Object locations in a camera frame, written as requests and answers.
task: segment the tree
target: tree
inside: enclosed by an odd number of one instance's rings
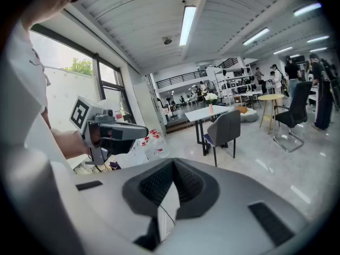
[[[94,72],[91,69],[91,62],[86,59],[78,60],[78,58],[73,58],[73,63],[71,67],[65,67],[65,70],[72,71],[80,74],[93,76]]]

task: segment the black pants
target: black pants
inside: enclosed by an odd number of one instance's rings
[[[262,93],[265,94],[267,91],[266,82],[264,80],[259,80],[259,85],[261,85]]]
[[[325,130],[330,124],[333,97],[329,91],[329,82],[322,82],[319,87],[318,114],[315,126]]]

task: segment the smoke detector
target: smoke detector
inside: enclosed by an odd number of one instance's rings
[[[172,43],[171,37],[164,37],[162,38],[162,41],[164,41],[165,45],[169,45]]]

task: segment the fluorescent ceiling light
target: fluorescent ceiling light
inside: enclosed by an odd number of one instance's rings
[[[243,43],[243,45],[248,45],[250,43],[252,43],[253,41],[255,41],[257,38],[261,37],[262,35],[266,34],[267,32],[269,32],[268,28],[264,28],[262,29],[259,33],[257,33],[256,35],[254,35],[253,37],[251,37],[249,40],[245,41]]]
[[[306,12],[309,12],[309,11],[312,11],[312,10],[315,10],[315,9],[318,9],[322,7],[320,3],[315,3],[315,4],[311,4],[309,6],[305,6],[297,11],[294,11],[294,16],[299,16],[301,14],[304,14]]]
[[[274,55],[276,55],[276,54],[278,54],[278,53],[285,52],[286,50],[290,50],[290,49],[292,49],[292,48],[293,48],[293,47],[288,47],[288,48],[282,49],[282,50],[280,50],[280,51],[275,52]]]
[[[320,38],[315,38],[315,39],[308,40],[307,42],[308,43],[313,43],[315,41],[326,40],[328,38],[329,38],[329,36],[323,36],[323,37],[320,37]]]
[[[322,50],[326,50],[326,49],[327,49],[327,47],[323,47],[323,48],[310,50],[310,52],[322,51]]]
[[[195,12],[196,12],[195,6],[186,6],[184,8],[184,17],[183,17],[183,23],[182,23],[180,45],[186,45],[186,41],[188,40],[188,36],[190,33],[193,18],[195,16]]]

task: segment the round wooden table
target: round wooden table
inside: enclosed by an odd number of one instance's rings
[[[275,93],[275,94],[272,94],[272,95],[264,95],[264,96],[259,96],[258,97],[259,100],[265,101],[265,108],[263,109],[263,115],[262,115],[262,120],[261,120],[261,123],[260,123],[260,127],[262,125],[264,117],[268,118],[268,115],[265,115],[265,112],[266,112],[266,107],[267,107],[267,101],[271,101],[271,114],[270,114],[270,124],[269,124],[268,134],[270,133],[270,128],[271,128],[271,119],[273,117],[274,101],[275,101],[275,105],[277,106],[277,101],[276,100],[278,100],[280,98],[284,98],[284,97],[285,97],[284,95],[281,95],[281,94],[278,94],[278,93]]]

